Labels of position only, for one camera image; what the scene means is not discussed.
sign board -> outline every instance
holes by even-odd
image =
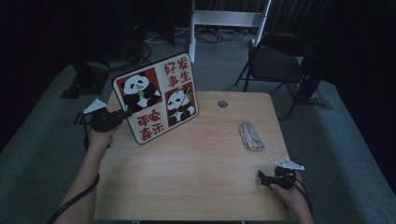
[[[181,53],[113,79],[113,89],[139,144],[198,115],[191,60]]]

panda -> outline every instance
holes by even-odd
[[[190,101],[190,96],[187,95],[187,90],[173,92],[169,96],[166,107],[170,125],[189,118],[195,112],[195,107]]]
[[[124,91],[123,101],[133,113],[160,102],[161,93],[144,72],[128,78],[121,86]]]

cable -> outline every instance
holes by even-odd
[[[292,180],[290,180],[290,178],[288,178],[287,175],[283,174],[283,176],[286,177],[287,180],[289,180],[289,182],[295,187],[297,188],[298,191],[300,191],[300,193],[304,196],[306,203],[308,204],[309,207],[309,211],[311,212],[311,216],[314,215],[314,209],[313,209],[313,205],[311,202],[309,202],[309,198],[308,198],[308,191],[306,190],[305,185],[303,184],[303,182],[301,182],[299,179],[296,178],[296,180],[301,184],[301,186],[304,188],[304,190],[302,190],[298,185],[296,185],[295,182],[293,182]]]
[[[67,209],[69,208],[72,204],[76,203],[78,200],[80,200],[82,197],[84,197],[85,195],[87,195],[89,192],[91,192],[96,185],[99,183],[100,180],[100,176],[99,174],[96,176],[95,181],[84,191],[82,191],[80,194],[78,194],[76,197],[72,198],[70,201],[68,201],[67,203],[65,203],[64,205],[62,205],[62,207],[60,207],[53,215],[52,217],[49,219],[48,224],[52,224],[55,222],[55,220]]]
[[[86,115],[83,114],[82,115],[82,123],[84,124],[84,147],[85,150],[88,150],[88,146],[89,146],[89,130],[87,128],[87,122],[86,122]],[[69,208],[71,205],[73,205],[74,203],[76,203],[78,200],[80,200],[82,197],[84,197],[85,195],[87,195],[89,192],[91,192],[99,183],[100,180],[100,176],[99,174],[96,176],[95,180],[93,181],[93,183],[84,191],[82,191],[80,194],[78,194],[77,196],[75,196],[74,198],[72,198],[71,200],[69,200],[67,203],[65,203],[64,205],[62,205],[60,208],[58,208],[58,210],[52,215],[52,217],[49,219],[48,224],[54,223],[55,220],[67,209]]]

person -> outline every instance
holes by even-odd
[[[299,181],[295,181],[295,184],[300,189],[304,189],[302,185],[303,183],[302,175],[297,170],[295,172],[296,172],[296,178],[299,180]],[[283,199],[283,202],[285,202],[286,206],[294,214],[297,223],[299,224],[314,223],[314,220],[311,216],[311,212],[309,209],[309,205],[303,194],[299,190],[297,190],[296,187],[293,186],[289,190],[282,189],[280,186],[276,184],[271,184],[270,187]]]
[[[99,133],[90,130],[90,143],[86,155],[72,185],[62,199],[61,206],[89,188],[92,183],[95,182],[102,158],[106,155],[106,150],[113,141],[113,133],[118,130],[119,127],[107,133]],[[64,212],[55,219],[54,223],[93,223],[95,203],[96,188],[64,210]]]
[[[106,150],[113,141],[113,133],[118,128],[107,133],[99,133],[94,130],[90,130],[90,143],[87,153],[72,185],[64,195],[60,206],[69,202],[76,195],[89,188],[92,183],[95,182],[102,158],[106,155]],[[296,171],[296,177],[301,181],[301,183],[303,182],[302,176],[298,171]],[[296,184],[299,185],[299,187],[302,186],[301,183],[296,181]],[[291,189],[285,190],[276,184],[271,184],[270,187],[283,199],[299,224],[314,223],[308,204],[302,193],[298,191],[297,188],[293,186]],[[53,223],[93,223],[95,203],[96,188],[64,210],[64,212],[62,212]]]

small circle on table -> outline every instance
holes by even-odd
[[[225,100],[220,100],[220,101],[218,101],[218,106],[221,108],[225,108],[228,106],[228,103]]]

